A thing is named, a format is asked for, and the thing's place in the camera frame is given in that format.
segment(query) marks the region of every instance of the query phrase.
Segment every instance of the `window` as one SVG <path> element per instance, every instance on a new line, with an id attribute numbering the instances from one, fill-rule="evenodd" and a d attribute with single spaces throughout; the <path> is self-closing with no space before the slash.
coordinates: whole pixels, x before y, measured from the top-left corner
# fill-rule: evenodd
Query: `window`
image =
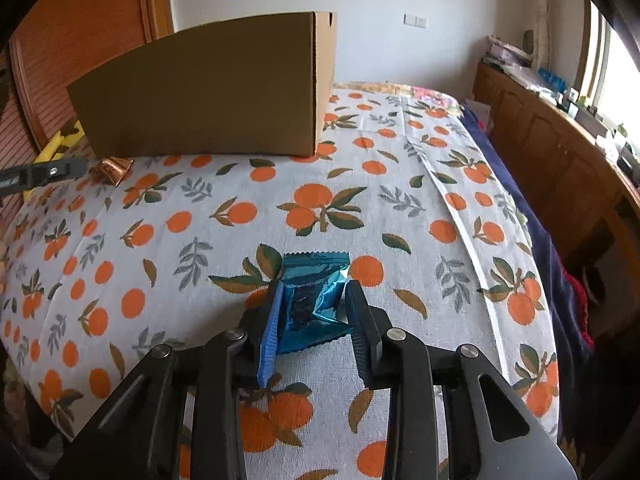
<path id="1" fill-rule="evenodd" d="M 640 140 L 640 72 L 615 30 L 610 32 L 607 67 L 598 97 L 594 101 L 598 113 L 615 124 L 623 123 L 629 136 Z"/>
<path id="2" fill-rule="evenodd" d="M 640 146 L 640 72 L 615 30 L 586 0 L 582 77 L 576 86 L 608 125 L 624 124 L 629 139 Z"/>

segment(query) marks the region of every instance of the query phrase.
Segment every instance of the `metal screw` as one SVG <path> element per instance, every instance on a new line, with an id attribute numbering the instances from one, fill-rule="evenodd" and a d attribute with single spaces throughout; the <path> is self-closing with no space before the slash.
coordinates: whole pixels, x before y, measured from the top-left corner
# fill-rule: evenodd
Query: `metal screw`
<path id="1" fill-rule="evenodd" d="M 460 353 L 464 357 L 468 357 L 469 359 L 473 359 L 474 357 L 478 357 L 479 350 L 473 345 L 462 345 L 460 347 Z"/>
<path id="2" fill-rule="evenodd" d="M 151 349 L 151 355 L 156 359 L 163 359 L 171 353 L 171 347 L 169 345 L 156 345 Z"/>
<path id="3" fill-rule="evenodd" d="M 229 330 L 225 330 L 225 337 L 229 339 L 229 341 L 237 341 L 238 339 L 242 339 L 244 335 L 244 330 L 241 328 L 230 328 Z"/>
<path id="4" fill-rule="evenodd" d="M 386 336 L 393 341 L 402 341 L 406 337 L 406 333 L 401 328 L 390 328 L 386 331 Z"/>

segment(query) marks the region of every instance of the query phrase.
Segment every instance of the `copper object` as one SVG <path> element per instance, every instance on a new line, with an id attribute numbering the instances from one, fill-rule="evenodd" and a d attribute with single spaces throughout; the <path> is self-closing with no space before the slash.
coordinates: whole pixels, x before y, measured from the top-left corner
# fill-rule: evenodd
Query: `copper object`
<path id="1" fill-rule="evenodd" d="M 117 186 L 122 182 L 132 164 L 133 160 L 131 158 L 108 156 L 98 163 L 98 170 L 107 176 L 114 186 Z"/>

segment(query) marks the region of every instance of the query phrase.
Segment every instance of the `curtain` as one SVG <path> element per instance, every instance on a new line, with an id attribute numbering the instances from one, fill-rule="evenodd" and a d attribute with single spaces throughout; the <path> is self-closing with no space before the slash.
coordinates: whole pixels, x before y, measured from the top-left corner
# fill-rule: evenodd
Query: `curtain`
<path id="1" fill-rule="evenodd" d="M 533 0 L 533 64 L 532 68 L 549 69 L 551 59 L 551 34 L 549 31 L 551 0 Z"/>

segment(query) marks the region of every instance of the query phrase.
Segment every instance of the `black metal arm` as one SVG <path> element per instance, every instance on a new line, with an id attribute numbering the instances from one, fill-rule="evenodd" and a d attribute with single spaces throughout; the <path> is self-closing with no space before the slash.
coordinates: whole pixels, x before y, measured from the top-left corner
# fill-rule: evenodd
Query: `black metal arm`
<path id="1" fill-rule="evenodd" d="M 77 178 L 83 176 L 86 171 L 86 160 L 79 157 L 14 166 L 0 171 L 0 197 L 46 186 L 51 182 Z"/>
<path id="2" fill-rule="evenodd" d="M 262 336 L 279 282 L 240 326 L 203 347 L 158 345 L 107 398 L 54 469 L 52 480 L 177 480 L 187 388 L 197 385 L 191 442 L 193 480 L 244 480 L 238 389 L 258 387 Z M 434 384 L 442 386 L 449 478 L 574 480 L 562 452 L 490 361 L 473 345 L 425 346 L 346 287 L 358 373 L 391 389 L 383 480 L 436 480 Z"/>

